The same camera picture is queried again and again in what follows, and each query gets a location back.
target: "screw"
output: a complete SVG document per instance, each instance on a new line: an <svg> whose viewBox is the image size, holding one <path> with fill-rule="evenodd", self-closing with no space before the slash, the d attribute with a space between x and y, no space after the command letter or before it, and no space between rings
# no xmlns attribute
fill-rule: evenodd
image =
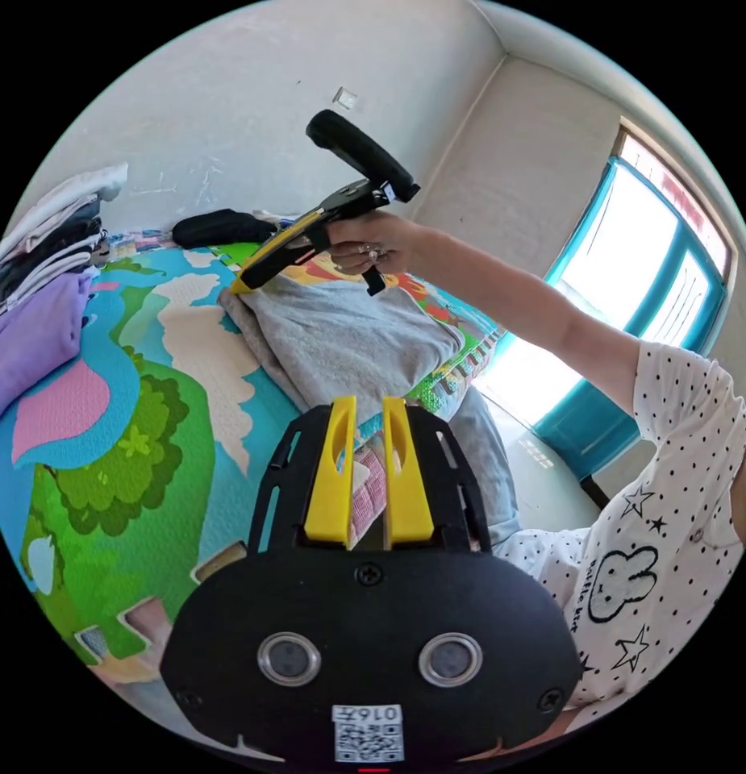
<svg viewBox="0 0 746 774"><path fill-rule="evenodd" d="M200 710L203 699L192 691L179 691L177 693L177 703L188 710Z"/></svg>
<svg viewBox="0 0 746 774"><path fill-rule="evenodd" d="M558 705L561 703L563 697L564 694L561 689L550 688L549 691L545 691L542 694L539 702L537 703L537 707L539 708L540 712L545 714L551 713L558 708Z"/></svg>
<svg viewBox="0 0 746 774"><path fill-rule="evenodd" d="M356 568L354 577L363 586L374 586L383 580L383 570L370 562Z"/></svg>

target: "star print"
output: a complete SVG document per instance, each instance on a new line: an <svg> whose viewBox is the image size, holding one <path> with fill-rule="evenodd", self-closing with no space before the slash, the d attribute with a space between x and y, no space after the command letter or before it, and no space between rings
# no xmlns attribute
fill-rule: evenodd
<svg viewBox="0 0 746 774"><path fill-rule="evenodd" d="M591 667L590 664L588 664L589 658L590 656L586 655L580 662L580 665L582 666L582 674L580 675L580 680L585 676L586 672L592 672L595 669L595 667Z"/></svg>
<svg viewBox="0 0 746 774"><path fill-rule="evenodd" d="M654 495L654 492L644 492L644 487L640 486L633 494L624 494L623 499L627 503L625 510L620 514L620 518L630 514L631 511L643 517L642 509L644 503Z"/></svg>
<svg viewBox="0 0 746 774"><path fill-rule="evenodd" d="M620 657L620 660L617 662L617 664L612 667L613 669L618 669L624 664L630 664L631 671L636 671L636 665L639 663L639 657L649 647L649 643L644 641L644 629L645 626L642 626L639 634L637 634L634 639L619 639L615 643L615 645L623 649L623 655Z"/></svg>
<svg viewBox="0 0 746 774"><path fill-rule="evenodd" d="M651 524L652 526L649 528L649 531L652 532L652 530L657 530L658 534L660 534L661 529L666 526L666 522L664 522L662 518L654 518Z"/></svg>

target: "light switch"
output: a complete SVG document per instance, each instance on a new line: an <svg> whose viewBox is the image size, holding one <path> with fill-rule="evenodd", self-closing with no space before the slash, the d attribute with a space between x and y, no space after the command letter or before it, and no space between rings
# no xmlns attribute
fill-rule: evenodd
<svg viewBox="0 0 746 774"><path fill-rule="evenodd" d="M343 86L341 86L332 101L337 102L346 110L351 110L356 105L356 95L352 94L350 91L348 91L348 89L344 89Z"/></svg>

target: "white polka dot shirt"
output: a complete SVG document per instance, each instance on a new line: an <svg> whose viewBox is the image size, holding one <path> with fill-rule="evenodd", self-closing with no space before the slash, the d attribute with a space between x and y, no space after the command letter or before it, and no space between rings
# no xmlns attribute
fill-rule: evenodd
<svg viewBox="0 0 746 774"><path fill-rule="evenodd" d="M743 553L730 488L746 450L746 403L718 363L642 342L634 390L657 451L590 529L525 530L500 556L564 609L582 660L574 730L621 705L676 657Z"/></svg>

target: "camera lens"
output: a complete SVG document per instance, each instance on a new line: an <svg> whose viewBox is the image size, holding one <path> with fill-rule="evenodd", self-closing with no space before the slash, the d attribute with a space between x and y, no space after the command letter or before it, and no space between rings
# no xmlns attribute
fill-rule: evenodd
<svg viewBox="0 0 746 774"><path fill-rule="evenodd" d="M448 632L431 639L419 656L419 671L424 680L438 688L465 685L477 675L482 651L468 635Z"/></svg>
<svg viewBox="0 0 746 774"><path fill-rule="evenodd" d="M257 652L262 673L277 685L291 688L310 683L319 674L321 661L309 639L289 631L271 635Z"/></svg>

